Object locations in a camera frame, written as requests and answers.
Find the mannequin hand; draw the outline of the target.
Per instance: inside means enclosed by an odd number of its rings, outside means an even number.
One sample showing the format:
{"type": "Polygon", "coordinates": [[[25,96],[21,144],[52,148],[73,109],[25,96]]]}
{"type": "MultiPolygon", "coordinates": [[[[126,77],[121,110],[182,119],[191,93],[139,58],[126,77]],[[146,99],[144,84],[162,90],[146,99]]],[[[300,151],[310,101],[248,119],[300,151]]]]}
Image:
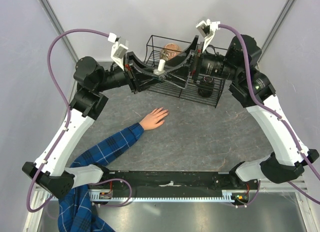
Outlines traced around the mannequin hand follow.
{"type": "Polygon", "coordinates": [[[168,116],[169,111],[167,109],[156,108],[151,113],[146,115],[139,124],[144,130],[153,130],[161,126],[165,122],[165,117],[168,116]]]}

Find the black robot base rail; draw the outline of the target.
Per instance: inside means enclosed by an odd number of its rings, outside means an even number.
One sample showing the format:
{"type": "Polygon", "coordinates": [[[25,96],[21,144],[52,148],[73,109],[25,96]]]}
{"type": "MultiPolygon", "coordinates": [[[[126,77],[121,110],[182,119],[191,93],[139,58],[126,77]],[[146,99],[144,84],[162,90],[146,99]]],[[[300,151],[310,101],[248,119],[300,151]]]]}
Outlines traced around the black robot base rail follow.
{"type": "Polygon", "coordinates": [[[93,202],[248,202],[258,180],[242,182],[229,172],[110,171],[108,183],[90,185],[93,202]]]}

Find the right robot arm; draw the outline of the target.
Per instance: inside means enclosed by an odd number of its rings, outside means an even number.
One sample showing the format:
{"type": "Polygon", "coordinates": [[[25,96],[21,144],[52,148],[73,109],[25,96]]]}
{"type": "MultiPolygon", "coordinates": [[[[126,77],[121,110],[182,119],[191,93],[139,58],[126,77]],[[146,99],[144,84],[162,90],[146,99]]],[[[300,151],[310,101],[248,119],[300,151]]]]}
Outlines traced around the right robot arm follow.
{"type": "Polygon", "coordinates": [[[265,158],[241,162],[231,170],[229,183],[235,189],[247,181],[268,179],[281,184],[297,179],[304,167],[319,158],[316,149],[309,149],[286,121],[276,91],[268,77],[256,69],[262,51],[255,39],[242,35],[234,37],[225,55],[209,53],[203,44],[196,45],[190,68],[191,80],[197,93],[209,98],[219,80],[229,80],[229,91],[254,117],[270,142],[273,152],[265,158]]]}

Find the nail polish bottle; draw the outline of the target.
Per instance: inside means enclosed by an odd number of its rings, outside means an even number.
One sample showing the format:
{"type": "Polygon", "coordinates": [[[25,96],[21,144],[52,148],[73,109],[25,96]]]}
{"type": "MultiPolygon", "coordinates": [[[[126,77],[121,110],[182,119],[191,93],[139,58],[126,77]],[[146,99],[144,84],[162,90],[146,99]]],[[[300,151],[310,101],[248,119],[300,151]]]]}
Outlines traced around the nail polish bottle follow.
{"type": "Polygon", "coordinates": [[[158,69],[155,69],[155,70],[153,71],[153,73],[154,73],[156,76],[160,76],[160,75],[164,74],[165,72],[166,72],[165,70],[160,71],[160,70],[158,70],[158,69]]]}

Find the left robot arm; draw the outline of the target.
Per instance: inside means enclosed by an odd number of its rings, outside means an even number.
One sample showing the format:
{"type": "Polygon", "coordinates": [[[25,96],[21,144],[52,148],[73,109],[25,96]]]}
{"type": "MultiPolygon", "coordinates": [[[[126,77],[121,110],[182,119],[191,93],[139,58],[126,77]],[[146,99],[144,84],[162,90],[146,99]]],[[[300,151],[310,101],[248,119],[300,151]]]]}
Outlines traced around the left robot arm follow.
{"type": "Polygon", "coordinates": [[[77,92],[73,100],[66,104],[66,118],[45,151],[35,162],[26,162],[22,171],[58,199],[64,198],[71,189],[87,184],[106,188],[110,177],[102,166],[90,162],[87,166],[68,168],[67,161],[83,134],[105,107],[108,98],[102,92],[123,85],[129,85],[136,92],[138,86],[134,82],[141,84],[138,74],[149,80],[161,81],[165,63],[161,59],[156,68],[147,67],[129,53],[118,68],[107,71],[92,57],[81,58],[73,75],[77,92]]]}

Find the blue plaid sleeve forearm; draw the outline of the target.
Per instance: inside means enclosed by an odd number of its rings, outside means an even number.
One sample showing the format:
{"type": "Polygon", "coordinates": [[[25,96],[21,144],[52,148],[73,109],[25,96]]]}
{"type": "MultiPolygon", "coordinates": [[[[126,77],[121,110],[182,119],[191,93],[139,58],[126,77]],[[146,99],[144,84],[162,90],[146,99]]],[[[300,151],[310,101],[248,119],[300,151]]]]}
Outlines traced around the blue plaid sleeve forearm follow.
{"type": "MultiPolygon", "coordinates": [[[[133,146],[143,134],[140,123],[135,123],[104,139],[83,152],[71,164],[72,168],[98,164],[107,166],[133,146]]],[[[60,232],[113,232],[114,230],[92,212],[88,185],[71,189],[59,201],[57,220],[60,232]]]]}

